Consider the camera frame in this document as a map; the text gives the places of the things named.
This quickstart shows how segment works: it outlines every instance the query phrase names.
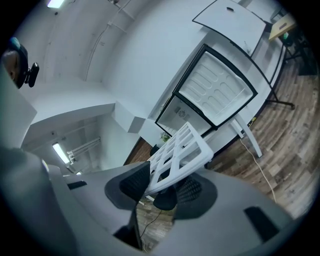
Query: laminate floor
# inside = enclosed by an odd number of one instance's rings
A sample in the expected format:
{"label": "laminate floor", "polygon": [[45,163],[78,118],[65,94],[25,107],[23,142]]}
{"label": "laminate floor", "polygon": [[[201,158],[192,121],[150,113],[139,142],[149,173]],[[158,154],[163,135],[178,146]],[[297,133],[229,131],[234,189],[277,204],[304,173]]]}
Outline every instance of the laminate floor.
{"label": "laminate floor", "polygon": [[[311,205],[319,180],[319,78],[298,76],[297,63],[290,61],[284,66],[276,92],[280,100],[293,102],[295,110],[281,104],[268,104],[251,130],[263,154],[256,160],[274,189],[277,203],[297,218]],[[242,141],[254,152],[248,138],[244,137]],[[144,147],[146,151],[139,152],[144,157],[135,159],[147,160],[150,148]],[[239,139],[208,166],[215,172],[245,180],[273,198],[261,171]],[[143,201],[145,206],[139,204],[137,207],[140,233],[160,212],[150,201]],[[174,210],[162,211],[159,218],[147,227],[142,236],[147,251],[170,230],[173,214]]]}

